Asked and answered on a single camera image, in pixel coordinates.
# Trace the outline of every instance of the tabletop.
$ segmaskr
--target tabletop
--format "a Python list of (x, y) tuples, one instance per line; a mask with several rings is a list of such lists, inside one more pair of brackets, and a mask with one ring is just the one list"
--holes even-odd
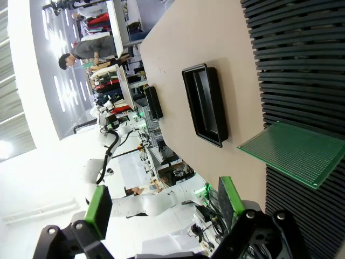
[(132, 96), (132, 93), (130, 92), (127, 75), (126, 75), (125, 70), (123, 69), (123, 66), (120, 66), (116, 72), (118, 74), (118, 79), (119, 79), (123, 99), (125, 100), (125, 103), (131, 109), (135, 110), (133, 96)]
[[(265, 164), (237, 149), (263, 130), (251, 40), (240, 1), (176, 0), (141, 45), (148, 83), (157, 89), (166, 144), (215, 188), (230, 175), (243, 200), (264, 209)], [(218, 71), (229, 130), (223, 148), (194, 130), (182, 70), (206, 63)]]

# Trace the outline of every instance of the black slatted panel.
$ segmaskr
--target black slatted panel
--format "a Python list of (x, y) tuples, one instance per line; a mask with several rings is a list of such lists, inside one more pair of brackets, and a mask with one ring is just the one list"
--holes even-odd
[[(264, 126), (282, 121), (345, 139), (345, 1), (242, 0)], [(345, 159), (318, 190), (267, 167), (266, 213), (290, 210), (314, 258), (345, 237)]]

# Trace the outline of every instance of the gray shirt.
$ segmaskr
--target gray shirt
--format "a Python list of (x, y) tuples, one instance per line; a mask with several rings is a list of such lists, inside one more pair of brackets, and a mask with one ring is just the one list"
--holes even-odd
[(95, 52), (99, 53), (100, 58), (116, 55), (114, 37), (105, 36), (98, 39), (86, 40), (78, 43), (71, 50), (71, 54), (78, 59), (94, 58)]

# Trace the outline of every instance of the man with black hair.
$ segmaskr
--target man with black hair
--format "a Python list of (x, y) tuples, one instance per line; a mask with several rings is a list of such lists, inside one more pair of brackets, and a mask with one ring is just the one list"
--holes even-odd
[(66, 70), (75, 64), (77, 59), (93, 58), (94, 64), (98, 65), (99, 58), (116, 55), (116, 48), (113, 36), (105, 36), (98, 39), (79, 42), (71, 53), (63, 54), (59, 59), (59, 66)]

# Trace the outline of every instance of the small black tray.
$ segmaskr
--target small black tray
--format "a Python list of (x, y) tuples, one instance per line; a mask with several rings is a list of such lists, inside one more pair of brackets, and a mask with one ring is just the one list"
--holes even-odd
[(196, 134), (223, 147), (229, 135), (217, 70), (200, 64), (184, 69), (182, 76)]

